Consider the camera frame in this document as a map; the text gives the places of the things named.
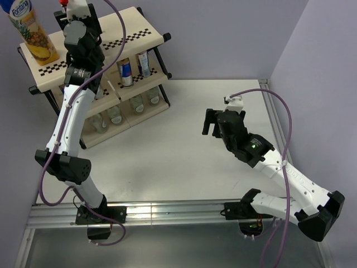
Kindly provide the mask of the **energy drink can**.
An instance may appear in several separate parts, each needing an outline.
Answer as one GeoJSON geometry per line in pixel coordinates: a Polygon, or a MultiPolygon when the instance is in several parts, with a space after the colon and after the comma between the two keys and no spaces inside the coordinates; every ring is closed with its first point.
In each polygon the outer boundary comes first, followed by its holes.
{"type": "Polygon", "coordinates": [[[121,85],[125,88],[132,87],[134,82],[129,58],[117,61],[116,64],[119,71],[121,85]]]}
{"type": "Polygon", "coordinates": [[[99,88],[98,88],[98,91],[95,95],[95,100],[98,100],[98,99],[102,99],[104,97],[104,89],[102,88],[102,86],[100,85],[99,88]]]}
{"type": "Polygon", "coordinates": [[[141,76],[143,76],[144,78],[149,77],[151,75],[151,68],[149,64],[148,52],[140,52],[136,55],[136,60],[138,64],[138,70],[141,76]]]}

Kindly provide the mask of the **pineapple juice carton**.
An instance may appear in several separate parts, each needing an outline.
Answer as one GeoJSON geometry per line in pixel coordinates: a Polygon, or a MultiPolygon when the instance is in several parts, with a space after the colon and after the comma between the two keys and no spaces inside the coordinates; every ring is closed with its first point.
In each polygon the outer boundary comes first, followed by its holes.
{"type": "Polygon", "coordinates": [[[59,54],[41,26],[30,0],[1,1],[1,7],[39,65],[44,66],[59,59],[59,54]]]}

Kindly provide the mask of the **glass bottle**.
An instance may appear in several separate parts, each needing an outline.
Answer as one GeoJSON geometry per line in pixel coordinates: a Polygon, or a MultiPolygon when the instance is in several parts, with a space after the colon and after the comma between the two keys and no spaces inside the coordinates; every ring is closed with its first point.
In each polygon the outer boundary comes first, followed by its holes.
{"type": "Polygon", "coordinates": [[[89,117],[88,122],[97,133],[103,134],[106,133],[108,130],[107,124],[101,113],[89,117]]]}
{"type": "Polygon", "coordinates": [[[151,106],[158,105],[160,101],[159,87],[155,86],[147,91],[147,98],[151,106]]]}
{"type": "Polygon", "coordinates": [[[107,114],[113,124],[120,125],[123,122],[122,113],[118,105],[108,108],[107,114]]]}
{"type": "Polygon", "coordinates": [[[143,98],[142,98],[141,94],[130,98],[129,104],[131,105],[131,108],[132,108],[134,114],[140,115],[144,112],[144,103],[143,103],[143,98]]]}

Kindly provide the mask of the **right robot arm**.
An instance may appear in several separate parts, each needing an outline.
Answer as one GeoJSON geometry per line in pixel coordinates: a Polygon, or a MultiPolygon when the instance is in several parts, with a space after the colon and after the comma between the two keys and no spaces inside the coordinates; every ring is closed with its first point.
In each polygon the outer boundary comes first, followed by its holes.
{"type": "Polygon", "coordinates": [[[282,161],[278,150],[264,137],[248,132],[245,112],[207,109],[203,135],[214,125],[213,136],[223,140],[227,150],[253,170],[261,172],[278,186],[290,190],[292,200],[275,197],[259,189],[249,190],[240,201],[224,204],[227,220],[248,219],[258,215],[289,218],[308,238],[321,242],[339,218],[345,197],[329,191],[282,161]]]}

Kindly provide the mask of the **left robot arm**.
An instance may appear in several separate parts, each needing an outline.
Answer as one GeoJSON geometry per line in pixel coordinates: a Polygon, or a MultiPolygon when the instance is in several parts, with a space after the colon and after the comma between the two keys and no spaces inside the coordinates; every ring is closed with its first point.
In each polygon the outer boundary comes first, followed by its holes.
{"type": "Polygon", "coordinates": [[[90,177],[91,162],[78,157],[86,115],[97,94],[105,56],[100,48],[102,30],[94,6],[68,1],[62,27],[67,49],[64,99],[54,132],[35,160],[42,166],[40,181],[49,173],[73,190],[82,204],[80,215],[93,223],[109,216],[107,200],[90,177]]]}

